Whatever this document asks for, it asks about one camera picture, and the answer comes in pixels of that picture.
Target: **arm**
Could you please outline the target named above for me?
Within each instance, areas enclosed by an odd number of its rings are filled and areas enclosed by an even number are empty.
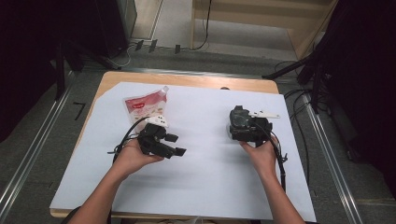
[[[241,147],[249,155],[254,168],[264,186],[268,203],[275,223],[304,223],[300,214],[294,208],[276,177],[276,155],[270,141],[260,147],[251,147],[246,142],[240,142]]]
[[[162,157],[144,155],[137,140],[128,142],[91,196],[68,223],[106,223],[121,182],[143,166],[161,160]]]

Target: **metal frame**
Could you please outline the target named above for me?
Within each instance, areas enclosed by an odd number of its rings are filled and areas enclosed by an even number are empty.
[[[307,94],[304,95],[304,102],[309,103],[310,98]],[[359,213],[358,207],[355,203],[355,199],[349,189],[347,181],[338,165],[337,159],[332,151],[332,146],[327,138],[326,132],[321,124],[320,117],[316,114],[310,104],[307,105],[307,112],[309,118],[311,119],[312,126],[317,134],[320,146],[323,150],[323,155],[326,159],[327,165],[329,166],[332,179],[335,186],[337,187],[338,194],[340,195],[341,202],[346,210],[346,215],[349,219],[349,223],[361,224],[363,220],[361,219],[361,214]]]
[[[84,71],[104,71],[97,67],[84,68]],[[118,70],[119,72],[136,72],[136,73],[151,73],[151,74],[170,74],[170,75],[181,75],[181,76],[206,76],[206,77],[233,77],[233,78],[247,78],[247,79],[258,79],[262,80],[260,76],[254,75],[241,75],[241,74],[229,74],[229,73],[212,73],[212,72],[196,72],[196,71],[180,71],[180,70],[167,70],[167,69],[154,69],[154,68],[123,68]]]
[[[11,209],[12,204],[14,204],[18,194],[21,191],[21,188],[27,179],[30,171],[32,170],[35,161],[40,154],[41,148],[44,146],[47,137],[50,134],[50,131],[58,118],[59,114],[64,107],[64,103],[67,100],[68,94],[72,87],[72,84],[75,79],[75,75],[73,72],[68,74],[69,85],[65,90],[64,94],[59,98],[58,101],[55,101],[50,109],[46,119],[41,125],[40,129],[35,136],[32,144],[29,146],[25,156],[23,157],[20,166],[15,172],[14,176],[12,176],[11,180],[8,182],[6,189],[3,195],[0,198],[0,223],[5,223],[6,217],[8,215],[9,210]]]

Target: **wire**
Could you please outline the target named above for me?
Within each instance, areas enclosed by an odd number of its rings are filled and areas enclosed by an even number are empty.
[[[305,94],[305,92],[301,93],[293,103],[293,112],[294,112],[294,118],[296,120],[298,129],[300,130],[301,137],[303,138],[303,143],[304,143],[304,148],[305,148],[305,159],[306,159],[306,184],[309,186],[309,176],[310,176],[310,169],[309,169],[309,153],[308,153],[308,145],[306,143],[305,135],[303,132],[303,128],[301,127],[300,121],[297,119],[297,114],[296,114],[296,103],[300,97],[302,97]]]
[[[271,145],[274,148],[274,152],[275,152],[276,159],[277,159],[277,165],[278,165],[279,171],[280,171],[280,182],[281,182],[283,190],[286,191],[286,172],[285,172],[285,168],[283,167],[283,163],[288,158],[287,158],[287,156],[285,156],[284,158],[282,157],[279,139],[274,134],[276,141],[279,143],[279,147],[277,147],[276,144],[274,143],[274,141],[272,140],[271,136],[269,136],[269,134],[265,131],[265,129],[260,124],[258,124],[256,122],[253,122],[253,124],[255,124],[257,127],[259,127],[262,130],[262,132],[265,134],[265,136],[268,138],[268,141],[270,141]]]
[[[293,90],[293,91],[288,91],[284,94],[285,100],[288,99],[290,96],[292,96],[294,93],[297,93],[299,91],[304,91],[304,92],[311,92],[312,90]]]
[[[309,105],[309,103],[305,103],[305,104],[301,105],[300,107],[298,107],[297,110],[294,111],[294,109],[293,109],[293,112],[294,112],[294,113],[289,117],[289,119],[290,119],[290,121],[291,121],[291,125],[294,124],[295,117],[296,117],[298,114],[300,114],[308,105]]]
[[[207,33],[207,29],[205,27],[205,20],[204,20],[204,4],[202,4],[202,0],[201,0],[201,13],[202,13],[202,27],[204,28],[205,32]]]
[[[143,117],[143,118],[139,119],[137,122],[135,122],[134,125],[132,125],[132,127],[131,127],[131,128],[128,130],[128,132],[124,135],[124,137],[122,138],[121,142],[114,148],[115,155],[114,155],[113,163],[114,163],[114,161],[117,159],[117,157],[119,156],[120,152],[122,151],[123,145],[124,145],[125,141],[126,141],[128,138],[130,138],[130,133],[131,133],[131,131],[132,131],[140,122],[142,122],[143,120],[145,120],[145,119],[147,119],[147,118],[148,118],[148,117]]]
[[[131,62],[131,55],[129,54],[129,49],[131,49],[133,46],[130,46],[127,50],[126,50],[126,53],[128,54],[128,63],[125,63],[125,64],[117,64],[117,63],[114,63],[113,61],[111,61],[109,58],[107,58],[111,63],[113,63],[114,65],[116,65],[116,66],[118,66],[118,67],[124,67],[124,66],[126,66],[126,65],[128,65],[130,62]]]
[[[195,48],[195,49],[191,49],[191,50],[201,49],[204,46],[204,44],[206,43],[207,37],[209,36],[208,28],[209,28],[209,18],[210,18],[210,8],[211,7],[212,7],[212,0],[209,1],[209,9],[207,10],[206,29],[205,29],[206,34],[205,34],[204,43],[202,43],[202,45],[200,47]]]

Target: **white paper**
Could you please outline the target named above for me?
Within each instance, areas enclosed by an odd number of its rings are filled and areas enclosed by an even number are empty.
[[[130,128],[122,99],[161,87],[123,82],[96,101],[50,208],[74,209],[85,202],[111,166],[113,155],[107,152]],[[164,143],[187,151],[183,157],[165,159],[130,175],[117,193],[114,212],[272,219],[248,155],[226,130],[230,111],[242,105],[252,112],[264,109],[280,115],[269,120],[283,155],[288,153],[287,194],[305,221],[316,221],[283,95],[168,87],[167,132],[178,140]]]

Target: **red and white package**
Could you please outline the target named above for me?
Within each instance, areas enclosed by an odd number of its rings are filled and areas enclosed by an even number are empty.
[[[153,117],[162,115],[166,105],[166,93],[169,88],[164,86],[159,91],[153,93],[124,98],[126,110],[128,112],[129,121],[134,125],[139,119],[143,117]],[[134,129],[137,133],[142,131],[146,126],[146,122],[140,122]]]

